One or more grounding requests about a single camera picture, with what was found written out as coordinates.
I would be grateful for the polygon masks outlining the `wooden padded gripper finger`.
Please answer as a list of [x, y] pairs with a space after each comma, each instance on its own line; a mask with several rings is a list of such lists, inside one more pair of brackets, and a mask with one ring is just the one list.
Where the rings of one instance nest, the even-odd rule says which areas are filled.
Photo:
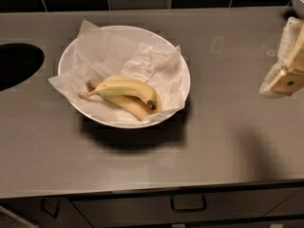
[[304, 24], [284, 68], [271, 83], [265, 79], [259, 94], [265, 98], [276, 99], [291, 96], [304, 87]]
[[295, 46], [297, 37], [302, 29], [303, 21], [290, 17], [282, 31], [279, 48], [277, 52], [277, 62], [272, 66], [265, 77], [266, 83], [271, 83], [278, 75], [278, 72], [285, 67], [288, 58]]

